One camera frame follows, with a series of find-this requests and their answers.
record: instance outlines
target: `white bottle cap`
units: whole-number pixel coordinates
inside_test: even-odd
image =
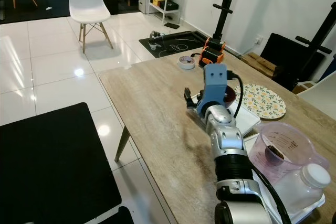
[[[309,164],[302,168],[302,175],[312,187],[325,188],[330,184],[331,178],[326,169],[318,164]]]

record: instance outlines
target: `yellow box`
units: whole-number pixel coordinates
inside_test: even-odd
[[[153,5],[159,6],[160,5],[159,1],[162,1],[162,0],[153,0]]]

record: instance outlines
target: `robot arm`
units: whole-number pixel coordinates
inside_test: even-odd
[[[226,66],[206,65],[204,82],[204,90],[197,97],[197,104],[192,101],[188,88],[184,97],[187,108],[197,110],[211,139],[216,164],[216,195],[220,201],[215,208],[215,223],[271,224],[259,184],[253,180],[252,168],[255,167],[248,159],[242,134],[236,127],[235,117],[229,114],[224,105]],[[283,218],[283,223],[290,221]]]

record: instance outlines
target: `wall outlet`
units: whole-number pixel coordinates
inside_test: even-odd
[[[254,44],[260,45],[263,39],[264,39],[263,36],[257,35],[257,37],[254,40]]]

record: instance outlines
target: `white tile floor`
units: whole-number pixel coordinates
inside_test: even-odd
[[[86,102],[116,179],[123,206],[134,223],[176,223],[132,138],[118,163],[114,162],[122,133],[121,121],[98,72],[154,57],[138,42],[155,29],[169,34],[187,30],[161,27],[161,21],[142,13],[114,15],[104,35],[87,35],[86,53],[78,41],[79,24],[70,17],[0,25],[0,125]],[[111,209],[90,223],[115,213]]]

